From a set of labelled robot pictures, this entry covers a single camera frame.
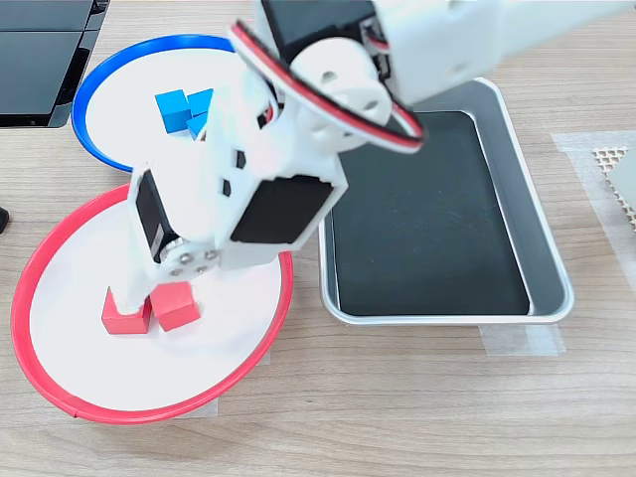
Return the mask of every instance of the blue cube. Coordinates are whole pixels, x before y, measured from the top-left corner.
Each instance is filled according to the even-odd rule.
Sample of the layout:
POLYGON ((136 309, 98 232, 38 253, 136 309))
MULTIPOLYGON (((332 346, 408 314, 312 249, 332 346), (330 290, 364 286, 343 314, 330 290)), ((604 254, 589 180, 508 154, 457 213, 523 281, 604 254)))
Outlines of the blue cube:
POLYGON ((190 104, 190 110, 192 111, 193 117, 208 112, 208 109, 210 108, 210 101, 212 101, 212 94, 214 92, 215 91, 213 89, 205 89, 188 95, 188 103, 190 104))
POLYGON ((199 133, 205 127, 207 121, 208 114, 206 112, 204 112, 203 114, 199 114, 198 116, 195 116, 188 121, 188 129, 190 130, 190 135, 192 135, 193 139, 197 139, 199 133))
POLYGON ((157 99, 166 132, 188 129, 188 121, 192 119, 192 112, 190 112, 188 99, 182 89, 156 94, 155 99, 157 99))

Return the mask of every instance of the black mat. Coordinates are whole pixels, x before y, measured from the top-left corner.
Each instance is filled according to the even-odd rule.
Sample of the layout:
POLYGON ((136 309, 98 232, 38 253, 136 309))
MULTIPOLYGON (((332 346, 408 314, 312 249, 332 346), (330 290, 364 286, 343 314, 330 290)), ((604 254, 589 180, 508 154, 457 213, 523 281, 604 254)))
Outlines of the black mat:
POLYGON ((342 311, 528 314, 472 119, 418 117, 429 130, 418 154, 365 146, 341 156, 350 184, 333 211, 342 311))

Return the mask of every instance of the blue rim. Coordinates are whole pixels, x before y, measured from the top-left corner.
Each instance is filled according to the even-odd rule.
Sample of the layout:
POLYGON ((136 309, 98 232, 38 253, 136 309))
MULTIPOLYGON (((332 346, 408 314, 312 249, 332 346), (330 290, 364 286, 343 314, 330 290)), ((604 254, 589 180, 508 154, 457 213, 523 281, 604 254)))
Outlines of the blue rim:
POLYGON ((172 35, 169 37, 154 38, 128 47, 121 50, 119 53, 115 53, 112 57, 108 58, 101 65, 95 68, 79 87, 75 101, 73 102, 73 110, 71 112, 73 130, 76 132, 79 142, 86 151, 104 164, 108 164, 120 171, 132 172, 132 168, 130 166, 120 164, 119 162, 110 159, 101 152, 99 148, 94 145, 92 139, 90 139, 86 129, 86 110, 88 108, 88 103, 97 88, 106 80, 106 78, 124 65, 127 65, 138 58, 152 55, 154 53, 192 48, 222 50, 230 53, 235 52, 235 49, 232 47, 232 43, 230 43, 230 40, 227 38, 213 37, 211 35, 172 35))

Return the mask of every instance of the red cube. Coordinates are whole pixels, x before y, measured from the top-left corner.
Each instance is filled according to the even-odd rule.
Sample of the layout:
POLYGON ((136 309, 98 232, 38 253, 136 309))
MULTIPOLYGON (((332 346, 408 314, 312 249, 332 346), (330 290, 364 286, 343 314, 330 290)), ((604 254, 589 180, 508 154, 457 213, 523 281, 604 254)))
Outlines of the red cube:
POLYGON ((145 335, 150 325, 150 300, 132 315, 122 315, 117 311, 110 288, 106 291, 106 300, 101 312, 101 322, 111 335, 145 335))
POLYGON ((150 293, 152 310, 163 331, 170 331, 201 317, 187 281, 159 285, 150 293))

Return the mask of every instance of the tape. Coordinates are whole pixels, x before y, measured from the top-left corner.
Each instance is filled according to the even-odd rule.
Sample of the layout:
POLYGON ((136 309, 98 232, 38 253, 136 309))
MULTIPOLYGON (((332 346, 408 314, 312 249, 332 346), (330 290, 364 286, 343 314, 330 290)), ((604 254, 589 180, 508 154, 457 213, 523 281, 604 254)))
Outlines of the tape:
POLYGON ((558 150, 567 154, 623 273, 636 292, 636 234, 593 153, 598 148, 635 148, 636 131, 553 134, 552 138, 558 150))
MULTIPOLYGON (((257 366, 266 366, 271 363, 271 356, 269 352, 260 359, 257 366)), ((219 415, 219 400, 215 399, 206 405, 202 405, 198 409, 191 410, 185 414, 178 415, 175 419, 193 419, 202 417, 217 417, 219 415)))
POLYGON ((481 341, 488 356, 558 356, 565 342, 558 325, 482 325, 481 341))

